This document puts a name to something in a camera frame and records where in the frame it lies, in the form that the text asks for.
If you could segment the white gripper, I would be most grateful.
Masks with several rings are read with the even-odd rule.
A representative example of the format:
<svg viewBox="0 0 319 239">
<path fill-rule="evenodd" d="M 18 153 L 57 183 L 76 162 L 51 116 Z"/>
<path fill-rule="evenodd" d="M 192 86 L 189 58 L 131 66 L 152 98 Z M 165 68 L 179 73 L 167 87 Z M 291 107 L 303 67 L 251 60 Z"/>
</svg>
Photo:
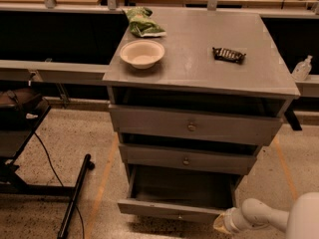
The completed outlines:
<svg viewBox="0 0 319 239">
<path fill-rule="evenodd" d="M 247 220 L 240 208 L 229 208 L 224 214 L 220 214 L 213 222 L 213 229 L 224 234 L 239 233 L 247 229 Z"/>
</svg>

